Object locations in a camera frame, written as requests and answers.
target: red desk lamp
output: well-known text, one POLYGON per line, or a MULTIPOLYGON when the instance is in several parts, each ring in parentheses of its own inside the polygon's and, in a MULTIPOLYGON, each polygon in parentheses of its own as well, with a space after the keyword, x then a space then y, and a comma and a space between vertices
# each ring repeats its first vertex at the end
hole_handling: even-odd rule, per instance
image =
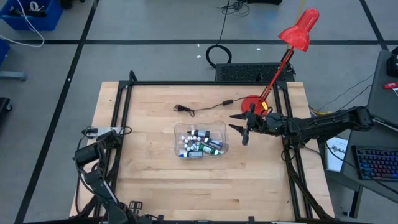
POLYGON ((297 21, 296 25, 287 28, 279 34, 279 38, 290 44, 292 47, 287 49, 284 57, 282 58, 282 63, 279 66, 278 71, 276 72, 274 78, 272 79, 269 86, 267 86, 264 91, 261 93, 261 96, 258 95, 250 95, 247 98, 243 99, 241 109, 242 112, 246 112, 250 110, 250 104, 255 103, 256 108, 254 113, 256 114, 267 114, 268 106, 266 102, 266 98, 271 91, 273 84, 278 78, 281 71, 283 71, 285 65, 289 62, 292 57, 294 51, 293 49, 296 47, 304 52, 307 51, 308 46, 310 45, 310 31, 312 27, 315 25, 319 18, 319 11, 314 8, 307 9, 297 21))

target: floor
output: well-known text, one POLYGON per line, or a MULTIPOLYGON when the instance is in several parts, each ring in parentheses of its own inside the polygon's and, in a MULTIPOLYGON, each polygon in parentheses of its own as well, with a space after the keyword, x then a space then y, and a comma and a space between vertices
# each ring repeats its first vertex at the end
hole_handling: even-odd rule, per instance
MULTIPOLYGON (((227 0, 74 1, 53 32, 43 32, 42 48, 11 45, 1 70, 25 72, 24 82, 0 80, 0 96, 14 109, 0 129, 2 223, 13 223, 40 152, 47 158, 25 222, 66 218, 75 191, 72 161, 80 130, 91 124, 101 82, 125 80, 214 80, 205 60, 220 36, 227 0)), ((298 0, 280 6, 250 4, 246 17, 228 16, 223 40, 233 62, 278 62, 286 46, 277 35, 294 23, 298 0)), ((374 71, 378 52, 398 45, 395 0, 307 0, 320 19, 308 52, 296 51, 292 64, 308 101, 320 108, 374 71)), ((31 32, 16 32, 0 21, 1 34, 37 44, 31 32)), ((211 59, 225 62, 214 50, 211 59)), ((371 83, 371 78, 324 108, 337 110, 371 83)), ((365 105, 369 91, 349 106, 365 105)), ((353 192, 329 182, 335 214, 342 220, 393 223, 398 205, 368 190, 357 219, 343 216, 353 192)))

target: wooden table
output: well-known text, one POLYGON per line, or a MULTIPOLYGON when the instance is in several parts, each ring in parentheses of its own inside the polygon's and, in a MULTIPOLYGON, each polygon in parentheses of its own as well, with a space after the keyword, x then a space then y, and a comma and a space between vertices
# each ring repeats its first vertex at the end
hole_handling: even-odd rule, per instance
MULTIPOLYGON (((99 93, 93 126, 110 126, 118 83, 104 82, 99 93)), ((309 117, 303 83, 288 83, 294 116, 309 117)), ((217 120, 245 126, 229 115, 241 112, 241 102, 197 111, 192 118, 175 112, 181 104, 205 108, 227 99, 261 93, 262 86, 133 86, 124 137, 116 196, 125 204, 144 203, 142 213, 165 215, 166 220, 294 220, 285 162, 280 158, 280 137, 251 133, 248 146, 230 127, 229 151, 217 158, 183 160, 174 153, 174 126, 178 123, 209 123, 217 120)), ((273 93, 267 98, 274 109, 273 93)), ((285 113, 285 103, 281 97, 285 113)), ((314 140, 307 147, 318 150, 314 140)), ((309 191, 334 217, 320 156, 302 149, 309 191)), ((305 216, 302 194, 297 188, 301 216, 305 216)), ((79 206, 92 197, 80 187, 79 206)), ((71 215, 76 214, 74 203, 71 215)))

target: plastic bin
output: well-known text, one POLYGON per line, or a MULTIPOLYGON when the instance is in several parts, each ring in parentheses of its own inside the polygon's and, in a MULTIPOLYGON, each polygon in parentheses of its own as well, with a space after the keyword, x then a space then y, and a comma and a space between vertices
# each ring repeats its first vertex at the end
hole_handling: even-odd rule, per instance
POLYGON ((4 40, 0 40, 0 65, 6 58, 6 55, 9 50, 10 50, 10 45, 8 45, 4 40))
MULTIPOLYGON (((20 0, 22 6, 29 7, 32 0, 20 0)), ((54 30, 60 20, 62 8, 58 0, 34 0, 39 6, 46 6, 47 17, 29 17, 29 22, 37 30, 54 30)), ((0 19, 4 19, 14 30, 30 30, 24 16, 9 16, 9 11, 16 7, 19 10, 21 7, 17 0, 8 0, 0 11, 0 19)))
POLYGON ((174 126, 174 135, 175 135, 175 147, 174 147, 174 153, 176 156, 182 158, 182 159, 201 159, 203 157, 219 157, 222 156, 223 154, 226 154, 228 152, 229 146, 228 146, 228 136, 226 133, 226 125, 222 121, 216 121, 213 123, 201 123, 201 124, 176 124, 174 126), (223 146, 221 149, 217 149, 212 147, 209 144, 204 143, 203 141, 205 140, 205 137, 201 137, 201 145, 205 146, 210 146, 211 148, 217 149, 220 151, 221 154, 218 155, 212 155, 209 153, 203 153, 203 156, 201 157, 180 157, 180 155, 184 153, 188 153, 188 151, 184 148, 184 141, 181 140, 181 137, 184 136, 186 139, 188 136, 191 136, 191 134, 188 134, 187 132, 191 133, 192 130, 201 130, 201 131, 209 131, 210 132, 210 137, 215 140, 219 140, 223 143, 223 146))

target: black keyboard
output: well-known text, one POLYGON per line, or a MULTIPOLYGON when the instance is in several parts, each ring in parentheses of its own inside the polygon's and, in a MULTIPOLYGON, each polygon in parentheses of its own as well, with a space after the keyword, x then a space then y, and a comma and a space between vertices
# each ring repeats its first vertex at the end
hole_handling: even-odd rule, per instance
MULTIPOLYGON (((230 63, 217 64, 216 81, 258 81, 259 74, 262 81, 271 82, 280 63, 230 63)), ((293 70, 285 67, 278 76, 278 81, 294 81, 293 70)))
POLYGON ((388 147, 353 146, 355 164, 359 178, 398 182, 398 149, 388 147))

